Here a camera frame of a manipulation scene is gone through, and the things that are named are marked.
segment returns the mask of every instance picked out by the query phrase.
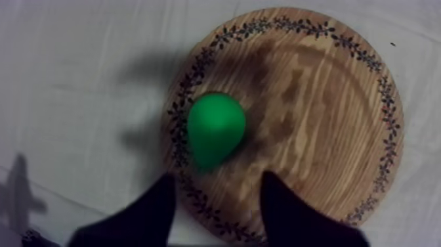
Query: white sheet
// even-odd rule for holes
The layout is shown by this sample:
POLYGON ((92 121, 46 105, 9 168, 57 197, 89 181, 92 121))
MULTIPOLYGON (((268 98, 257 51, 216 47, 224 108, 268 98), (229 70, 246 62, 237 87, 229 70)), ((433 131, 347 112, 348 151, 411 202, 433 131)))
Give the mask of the white sheet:
MULTIPOLYGON (((387 63, 404 106, 404 154, 362 229, 373 246, 439 246, 439 0, 0 0, 0 183, 24 154, 32 194, 47 206, 30 225, 63 244, 145 191, 162 171, 156 129, 180 62, 219 24, 277 6, 343 21, 387 63)), ((182 209, 169 240, 221 242, 182 209)))

